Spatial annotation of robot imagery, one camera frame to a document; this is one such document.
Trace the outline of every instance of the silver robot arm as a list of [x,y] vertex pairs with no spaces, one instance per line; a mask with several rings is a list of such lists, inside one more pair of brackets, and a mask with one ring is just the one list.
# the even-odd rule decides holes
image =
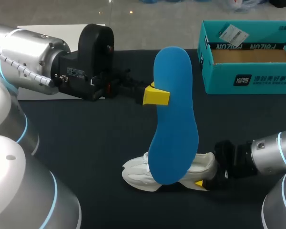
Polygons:
[[266,196],[262,205],[264,229],[286,229],[286,131],[235,146],[230,141],[215,145],[216,176],[203,181],[204,188],[224,188],[230,178],[285,175]]
[[39,136],[22,111],[16,95],[9,91],[0,77],[0,135],[18,143],[24,152],[35,154]]
[[80,229],[78,199],[19,144],[0,136],[0,229]]
[[17,100],[19,87],[57,93],[52,61],[69,51],[60,39],[0,26],[0,229],[81,226],[75,195],[32,156],[39,135]]

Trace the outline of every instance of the cable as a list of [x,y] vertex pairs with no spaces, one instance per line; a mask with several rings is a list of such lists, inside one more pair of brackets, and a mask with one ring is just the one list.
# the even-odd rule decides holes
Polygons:
[[37,82],[39,82],[43,85],[46,85],[49,87],[54,87],[54,81],[51,80],[50,78],[32,72],[31,70],[29,70],[24,65],[22,65],[16,61],[11,60],[10,58],[2,55],[1,53],[0,53],[0,60],[7,63],[8,65],[16,68],[19,72],[22,72],[22,73],[26,74],[27,76],[31,77],[33,80],[36,80]]

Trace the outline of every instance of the metal cylinder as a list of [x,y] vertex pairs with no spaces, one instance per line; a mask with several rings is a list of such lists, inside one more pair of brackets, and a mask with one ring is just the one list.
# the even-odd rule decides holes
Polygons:
[[[52,62],[62,51],[70,52],[70,48],[61,39],[0,25],[0,53],[37,74],[50,78]],[[1,61],[0,76],[16,88],[23,87],[43,94],[58,92],[56,87],[50,88],[39,84]]]
[[0,229],[79,229],[81,207],[20,145],[0,136]]
[[0,135],[19,143],[25,153],[35,154],[39,136],[22,111],[16,96],[0,81]]
[[263,202],[262,223],[264,229],[286,229],[286,174]]
[[286,172],[286,131],[254,140],[251,152],[260,173],[266,175]]

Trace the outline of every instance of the black table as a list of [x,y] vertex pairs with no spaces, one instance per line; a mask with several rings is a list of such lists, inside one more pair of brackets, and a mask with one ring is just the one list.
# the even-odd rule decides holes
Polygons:
[[[132,77],[152,80],[157,50],[117,51],[114,66]],[[193,64],[194,113],[199,152],[216,142],[244,143],[286,130],[286,95],[207,95],[196,50]],[[228,190],[199,192],[179,183],[146,193],[127,185],[122,165],[142,156],[157,125],[156,107],[117,97],[95,103],[23,101],[40,134],[36,157],[78,197],[82,229],[194,228],[261,229],[261,206],[280,179],[249,177]]]

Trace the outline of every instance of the shoelace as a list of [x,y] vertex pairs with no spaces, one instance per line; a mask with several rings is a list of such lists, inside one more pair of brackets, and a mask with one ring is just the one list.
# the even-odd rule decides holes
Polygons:
[[149,166],[148,166],[148,152],[143,155],[143,163],[146,164],[146,171],[149,173]]

